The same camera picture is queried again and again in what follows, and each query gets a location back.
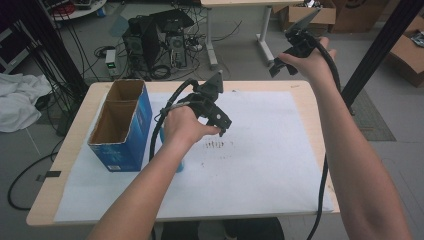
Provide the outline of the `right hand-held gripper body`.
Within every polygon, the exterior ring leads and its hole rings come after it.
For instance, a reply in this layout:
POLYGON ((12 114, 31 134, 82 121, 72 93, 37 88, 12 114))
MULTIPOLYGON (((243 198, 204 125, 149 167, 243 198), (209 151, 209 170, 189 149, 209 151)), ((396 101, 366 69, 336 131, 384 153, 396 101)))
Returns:
POLYGON ((287 41, 291 44, 291 47, 286 50, 287 54, 299 58, 306 58, 310 55, 316 47, 316 43, 315 38, 308 32, 307 27, 318 13, 319 9, 315 8, 284 32, 287 41))

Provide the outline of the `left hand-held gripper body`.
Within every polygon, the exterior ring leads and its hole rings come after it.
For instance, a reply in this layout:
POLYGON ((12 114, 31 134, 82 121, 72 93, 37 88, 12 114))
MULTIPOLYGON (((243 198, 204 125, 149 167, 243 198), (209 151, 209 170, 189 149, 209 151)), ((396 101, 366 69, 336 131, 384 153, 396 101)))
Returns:
POLYGON ((179 100, 186 103, 194 112, 197 118, 203 117, 207 121, 215 121, 216 127, 226 131, 232 121, 228 115, 215 103, 218 95, 223 92, 222 72, 218 71, 203 84, 194 81, 193 92, 179 100))

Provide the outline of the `person's right hand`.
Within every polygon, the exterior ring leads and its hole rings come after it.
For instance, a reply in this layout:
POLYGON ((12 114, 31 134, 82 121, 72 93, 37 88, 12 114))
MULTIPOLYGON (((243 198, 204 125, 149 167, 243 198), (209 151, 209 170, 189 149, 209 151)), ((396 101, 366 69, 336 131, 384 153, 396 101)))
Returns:
POLYGON ((314 49, 307 58, 298 58, 288 53, 280 53, 278 57, 295 67, 313 88, 336 86, 330 67, 318 49, 314 49))

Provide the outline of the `person's left hand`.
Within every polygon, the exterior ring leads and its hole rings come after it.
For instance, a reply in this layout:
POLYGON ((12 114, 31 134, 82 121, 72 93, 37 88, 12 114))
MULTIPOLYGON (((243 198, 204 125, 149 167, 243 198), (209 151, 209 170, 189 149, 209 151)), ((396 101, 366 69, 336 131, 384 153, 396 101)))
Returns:
POLYGON ((165 120, 166 149, 187 152, 206 135, 217 135, 220 129, 199 122, 191 108, 184 106, 171 110, 165 120))

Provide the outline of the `white table mat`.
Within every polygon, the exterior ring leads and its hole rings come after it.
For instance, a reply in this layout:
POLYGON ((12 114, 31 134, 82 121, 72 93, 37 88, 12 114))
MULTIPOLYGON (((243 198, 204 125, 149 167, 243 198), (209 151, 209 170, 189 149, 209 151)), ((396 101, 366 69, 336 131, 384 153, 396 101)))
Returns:
MULTIPOLYGON (((183 159, 162 201, 158 221, 313 214, 321 170, 293 95, 230 90, 217 100, 232 124, 205 136, 183 159)), ((55 223, 100 219, 138 172, 109 172, 81 146, 55 223)))

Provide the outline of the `open computer case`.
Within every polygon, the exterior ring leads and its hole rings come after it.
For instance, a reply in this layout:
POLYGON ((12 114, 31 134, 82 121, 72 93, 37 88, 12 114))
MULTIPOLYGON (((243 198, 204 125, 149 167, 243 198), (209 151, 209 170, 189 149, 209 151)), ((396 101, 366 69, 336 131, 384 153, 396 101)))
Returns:
POLYGON ((185 41, 183 35, 167 35, 166 41, 170 53, 170 63, 175 68, 187 66, 185 41))

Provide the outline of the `large cardboard box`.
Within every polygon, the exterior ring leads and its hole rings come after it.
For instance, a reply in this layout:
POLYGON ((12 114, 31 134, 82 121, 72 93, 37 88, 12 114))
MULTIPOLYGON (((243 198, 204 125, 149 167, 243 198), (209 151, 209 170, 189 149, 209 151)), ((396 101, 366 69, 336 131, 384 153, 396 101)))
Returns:
POLYGON ((371 30, 390 0, 332 0, 336 20, 330 33, 364 33, 371 30))

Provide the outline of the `white desk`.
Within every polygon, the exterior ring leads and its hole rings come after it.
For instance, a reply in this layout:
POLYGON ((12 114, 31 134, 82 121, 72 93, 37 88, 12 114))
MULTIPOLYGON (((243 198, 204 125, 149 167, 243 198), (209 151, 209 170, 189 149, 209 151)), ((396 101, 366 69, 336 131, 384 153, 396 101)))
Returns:
POLYGON ((272 7, 274 5, 291 5, 300 3, 301 0, 200 0, 201 6, 207 10, 206 16, 206 39, 205 46, 209 58, 210 67, 212 69, 218 66, 214 46, 212 43, 212 16, 213 9, 217 7, 228 7, 228 6, 263 6, 264 14, 261 26, 261 31, 256 34, 256 41, 259 49, 264 54, 265 64, 269 66, 274 57, 266 43, 266 34, 268 30, 269 20, 271 16, 272 7))

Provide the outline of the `black computer tower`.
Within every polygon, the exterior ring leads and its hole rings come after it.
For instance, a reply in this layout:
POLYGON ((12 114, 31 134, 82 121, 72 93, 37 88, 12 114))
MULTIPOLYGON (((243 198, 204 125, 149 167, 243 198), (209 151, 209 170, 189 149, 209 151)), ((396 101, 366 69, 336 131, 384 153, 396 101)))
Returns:
POLYGON ((128 20, 122 35, 130 66, 134 70, 151 71, 160 51, 157 27, 151 16, 128 20))

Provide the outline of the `blue cardboard box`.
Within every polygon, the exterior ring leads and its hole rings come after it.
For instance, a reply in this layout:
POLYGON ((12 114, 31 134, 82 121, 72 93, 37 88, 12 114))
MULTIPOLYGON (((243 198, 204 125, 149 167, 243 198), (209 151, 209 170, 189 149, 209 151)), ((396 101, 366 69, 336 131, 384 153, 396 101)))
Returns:
POLYGON ((116 80, 102 104, 88 145, 110 172, 141 169, 152 121, 143 80, 116 80))

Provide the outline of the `grey floor mat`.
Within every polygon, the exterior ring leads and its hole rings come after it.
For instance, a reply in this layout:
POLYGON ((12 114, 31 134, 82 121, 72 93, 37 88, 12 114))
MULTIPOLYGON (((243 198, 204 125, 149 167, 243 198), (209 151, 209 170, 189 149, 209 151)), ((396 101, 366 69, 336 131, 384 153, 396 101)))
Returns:
POLYGON ((358 128, 368 141, 396 140, 365 89, 358 94, 353 102, 351 113, 358 128))

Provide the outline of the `white power supply unit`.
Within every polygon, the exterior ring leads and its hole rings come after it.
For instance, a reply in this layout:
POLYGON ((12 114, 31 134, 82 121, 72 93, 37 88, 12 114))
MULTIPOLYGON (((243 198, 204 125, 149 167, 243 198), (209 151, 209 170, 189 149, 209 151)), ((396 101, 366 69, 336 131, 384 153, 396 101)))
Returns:
POLYGON ((120 75, 120 63, 115 49, 106 51, 105 64, 110 76, 117 77, 120 75))

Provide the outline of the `round white table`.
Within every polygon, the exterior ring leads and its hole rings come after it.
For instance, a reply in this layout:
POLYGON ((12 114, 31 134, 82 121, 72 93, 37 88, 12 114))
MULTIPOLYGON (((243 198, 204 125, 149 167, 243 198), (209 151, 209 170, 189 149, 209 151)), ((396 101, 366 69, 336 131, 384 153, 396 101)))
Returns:
POLYGON ((86 5, 75 5, 72 0, 66 0, 50 9, 50 16, 54 21, 64 21, 97 13, 104 16, 103 7, 107 0, 84 0, 86 5))

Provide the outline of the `white cloth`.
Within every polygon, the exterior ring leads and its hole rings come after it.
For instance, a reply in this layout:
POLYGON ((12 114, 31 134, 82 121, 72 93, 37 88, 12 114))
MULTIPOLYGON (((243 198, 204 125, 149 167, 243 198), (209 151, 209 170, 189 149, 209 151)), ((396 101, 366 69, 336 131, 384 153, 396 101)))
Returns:
POLYGON ((15 132, 35 123, 41 117, 35 104, 51 91, 44 75, 0 73, 0 132, 15 132))

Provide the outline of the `black metal stand post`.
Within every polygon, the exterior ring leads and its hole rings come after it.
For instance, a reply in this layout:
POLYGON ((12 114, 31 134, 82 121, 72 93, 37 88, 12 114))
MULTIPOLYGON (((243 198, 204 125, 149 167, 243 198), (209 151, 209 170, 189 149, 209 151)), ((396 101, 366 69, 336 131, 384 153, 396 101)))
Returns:
POLYGON ((52 21, 46 14, 39 0, 30 1, 33 4, 32 10, 35 32, 41 44, 46 48, 50 58, 64 77, 73 97, 76 99, 83 99, 88 91, 88 85, 80 76, 75 63, 65 48, 63 41, 53 28, 52 21))
POLYGON ((423 7, 424 0, 400 0, 341 92, 347 108, 423 7))

